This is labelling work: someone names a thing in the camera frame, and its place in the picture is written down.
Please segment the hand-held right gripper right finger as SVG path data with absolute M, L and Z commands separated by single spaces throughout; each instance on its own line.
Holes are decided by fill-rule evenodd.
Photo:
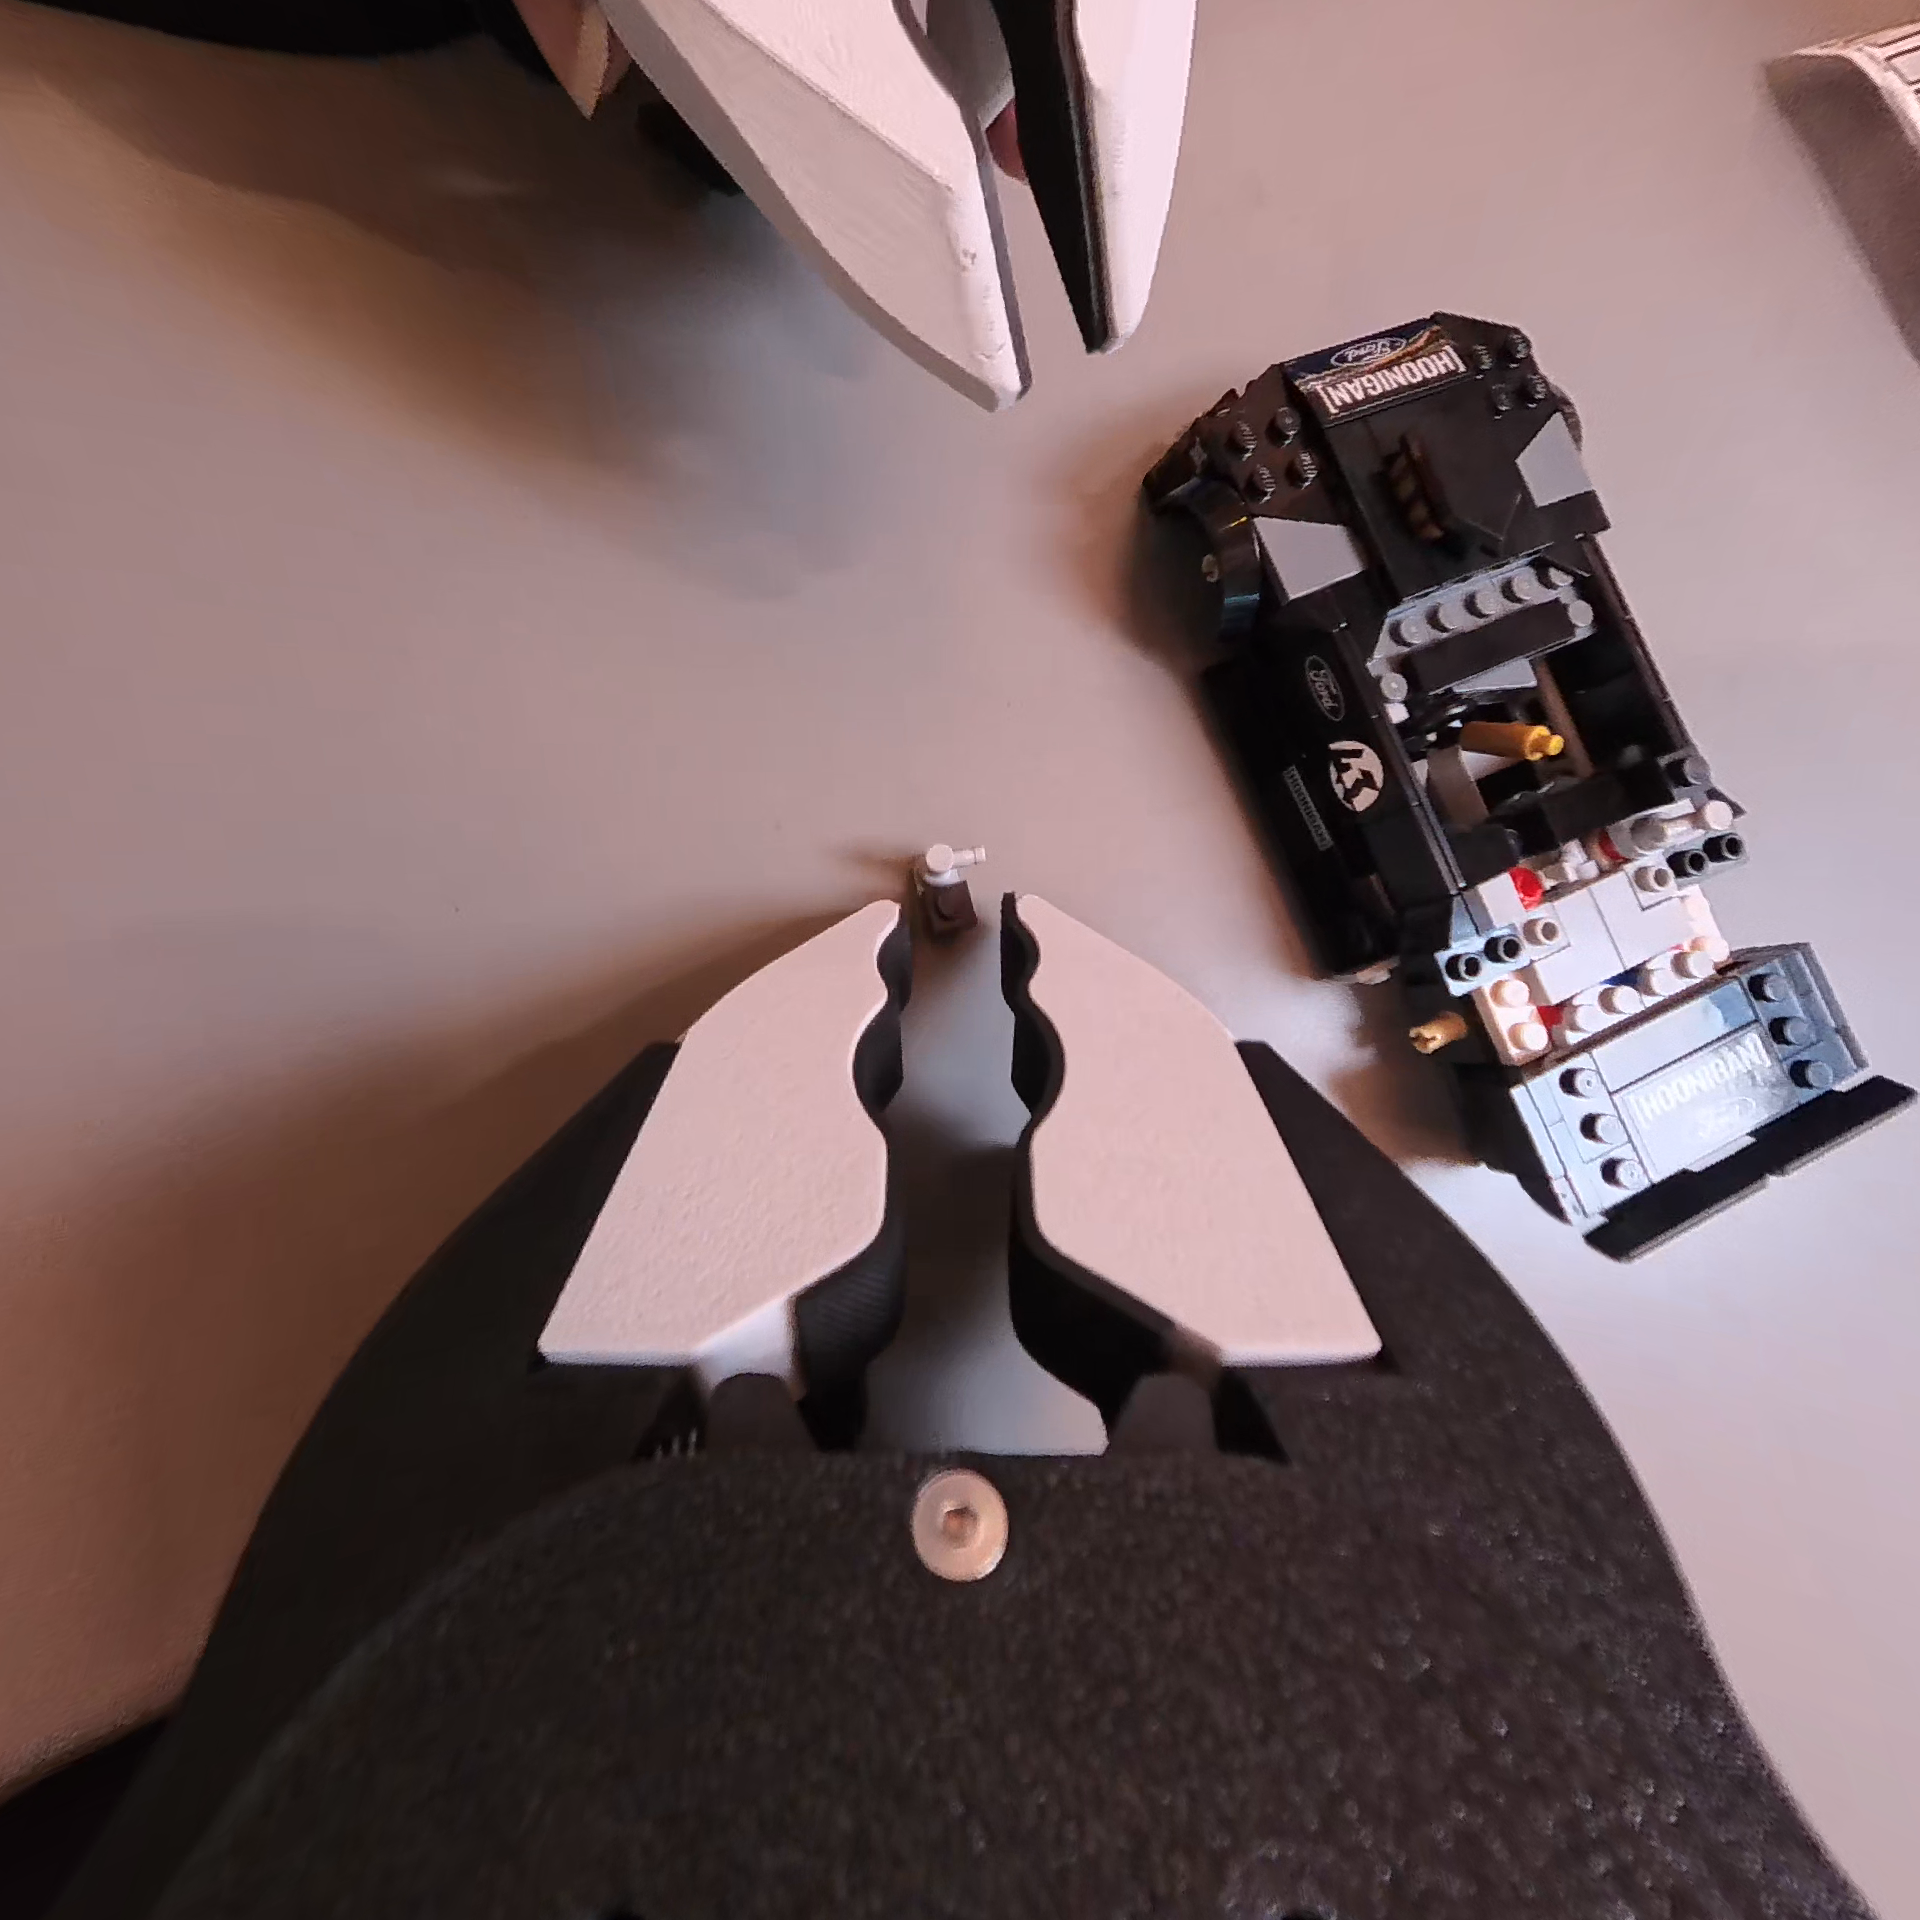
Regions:
M 1042 896 L 998 928 L 1039 1250 L 1202 1361 L 1379 1354 L 1230 1027 Z

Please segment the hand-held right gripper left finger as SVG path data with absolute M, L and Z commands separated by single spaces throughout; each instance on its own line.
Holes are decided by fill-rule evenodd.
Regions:
M 884 1147 L 855 1055 L 888 1001 L 868 903 L 684 1035 L 541 1329 L 554 1361 L 805 1376 L 803 1289 L 878 1235 Z

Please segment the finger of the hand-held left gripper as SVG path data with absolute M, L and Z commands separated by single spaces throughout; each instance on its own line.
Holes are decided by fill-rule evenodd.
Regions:
M 1178 174 L 1196 1 L 994 1 L 1023 174 L 1090 351 L 1138 327 Z
M 1029 381 L 984 145 L 888 1 L 608 1 L 612 31 L 779 233 L 984 408 Z

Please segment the black mesh pad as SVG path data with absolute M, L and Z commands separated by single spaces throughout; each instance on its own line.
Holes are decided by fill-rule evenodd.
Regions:
M 504 1 L 50 1 L 144 31 L 295 56 L 395 56 L 491 31 L 533 48 Z

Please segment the white sticker sheet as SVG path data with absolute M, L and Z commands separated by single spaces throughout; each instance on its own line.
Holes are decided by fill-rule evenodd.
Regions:
M 1918 23 L 1780 54 L 1767 83 L 1918 351 Z

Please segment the black lego car model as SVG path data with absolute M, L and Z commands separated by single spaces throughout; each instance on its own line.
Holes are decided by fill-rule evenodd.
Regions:
M 1447 310 L 1270 365 L 1142 475 L 1216 607 L 1199 686 L 1328 976 L 1398 986 L 1478 1161 L 1638 1256 L 1911 1105 L 1746 858 L 1600 550 L 1567 394 Z

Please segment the person's left hand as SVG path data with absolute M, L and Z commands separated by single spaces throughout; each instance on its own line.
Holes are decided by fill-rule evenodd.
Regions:
M 541 62 L 592 118 L 634 59 L 598 1 L 514 1 Z

